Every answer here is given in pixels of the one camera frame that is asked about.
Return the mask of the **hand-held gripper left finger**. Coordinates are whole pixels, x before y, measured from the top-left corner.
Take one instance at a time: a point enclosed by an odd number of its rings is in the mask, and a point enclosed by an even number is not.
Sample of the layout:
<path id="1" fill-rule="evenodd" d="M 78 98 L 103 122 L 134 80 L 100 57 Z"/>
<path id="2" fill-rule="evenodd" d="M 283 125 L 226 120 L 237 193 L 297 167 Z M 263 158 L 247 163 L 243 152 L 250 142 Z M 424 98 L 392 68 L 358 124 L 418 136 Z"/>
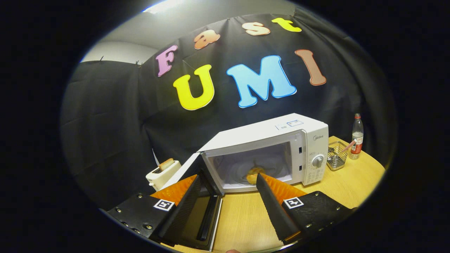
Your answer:
<path id="1" fill-rule="evenodd" d="M 201 189 L 193 175 L 156 192 L 156 197 L 137 194 L 107 211 L 118 224 L 157 243 L 179 244 Z"/>

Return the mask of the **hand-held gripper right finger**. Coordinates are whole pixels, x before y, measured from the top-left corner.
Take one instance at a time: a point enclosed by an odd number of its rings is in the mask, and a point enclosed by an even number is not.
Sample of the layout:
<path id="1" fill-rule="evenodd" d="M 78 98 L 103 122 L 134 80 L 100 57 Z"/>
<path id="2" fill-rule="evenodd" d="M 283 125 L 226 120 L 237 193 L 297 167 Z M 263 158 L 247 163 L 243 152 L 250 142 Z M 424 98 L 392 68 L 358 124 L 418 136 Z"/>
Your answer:
<path id="1" fill-rule="evenodd" d="M 321 191 L 305 193 L 264 173 L 257 175 L 256 186 L 283 243 L 317 237 L 355 212 Z"/>

